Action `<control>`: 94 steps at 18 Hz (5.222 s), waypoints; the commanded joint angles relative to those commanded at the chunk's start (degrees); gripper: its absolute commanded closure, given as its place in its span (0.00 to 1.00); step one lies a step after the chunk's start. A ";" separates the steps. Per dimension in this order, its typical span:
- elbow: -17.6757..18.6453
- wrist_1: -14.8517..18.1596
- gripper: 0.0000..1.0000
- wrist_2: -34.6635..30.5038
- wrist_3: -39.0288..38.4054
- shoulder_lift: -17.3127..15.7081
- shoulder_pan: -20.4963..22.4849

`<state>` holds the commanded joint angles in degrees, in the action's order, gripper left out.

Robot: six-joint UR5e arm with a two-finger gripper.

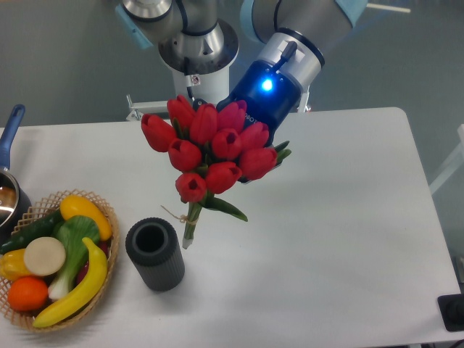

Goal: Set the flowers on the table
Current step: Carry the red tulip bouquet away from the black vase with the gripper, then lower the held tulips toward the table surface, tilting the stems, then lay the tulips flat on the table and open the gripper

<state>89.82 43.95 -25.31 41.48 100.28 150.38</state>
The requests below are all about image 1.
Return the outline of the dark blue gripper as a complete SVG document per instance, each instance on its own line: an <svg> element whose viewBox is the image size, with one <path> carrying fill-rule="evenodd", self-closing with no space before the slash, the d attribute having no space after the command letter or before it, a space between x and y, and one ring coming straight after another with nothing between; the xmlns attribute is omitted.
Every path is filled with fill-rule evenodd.
<svg viewBox="0 0 464 348"><path fill-rule="evenodd" d="M276 130L324 64L322 53L309 39L296 30L279 28L217 110L231 102L246 102L244 126L266 124L270 131L267 145L271 145ZM192 107L199 111L209 105L197 98Z"/></svg>

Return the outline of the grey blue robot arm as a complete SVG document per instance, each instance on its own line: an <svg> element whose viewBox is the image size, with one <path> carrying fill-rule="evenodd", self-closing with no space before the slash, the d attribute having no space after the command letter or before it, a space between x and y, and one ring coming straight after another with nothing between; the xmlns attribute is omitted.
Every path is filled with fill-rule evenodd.
<svg viewBox="0 0 464 348"><path fill-rule="evenodd" d="M122 1L128 27L156 44L171 69L177 96L167 103L171 124L142 118L150 146L177 169L213 183L257 180L289 155L273 137L294 106L307 101L329 46L353 29L365 1L244 1L240 18L263 49L230 88L238 55L234 29L216 1Z"/></svg>

